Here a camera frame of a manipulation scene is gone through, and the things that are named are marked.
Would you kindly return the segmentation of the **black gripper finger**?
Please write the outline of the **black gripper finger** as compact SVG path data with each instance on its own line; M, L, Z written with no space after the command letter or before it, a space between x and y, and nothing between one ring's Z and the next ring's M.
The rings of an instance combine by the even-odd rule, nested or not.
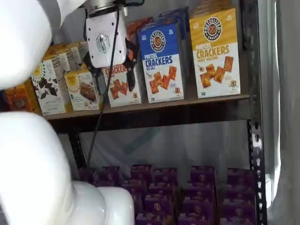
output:
M101 88L101 86L100 86L101 69L96 68L92 65L89 51L87 51L87 53L85 54L85 56L83 58L83 62L85 63L85 65L87 66L87 69L91 72L93 77L96 79L96 86L97 86L99 93L101 95L103 95L104 91L103 91L103 88Z
M139 58L139 45L133 43L132 41L125 39L126 43L126 59L124 61L124 67L126 68L126 77L129 91L135 88L135 74L134 68L137 64Z

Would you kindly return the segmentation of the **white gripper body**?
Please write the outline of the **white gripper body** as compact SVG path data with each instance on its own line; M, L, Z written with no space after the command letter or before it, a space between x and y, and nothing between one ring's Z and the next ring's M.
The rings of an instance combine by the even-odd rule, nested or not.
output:
M121 10L86 19L86 35L90 59L96 68L123 64L128 37Z

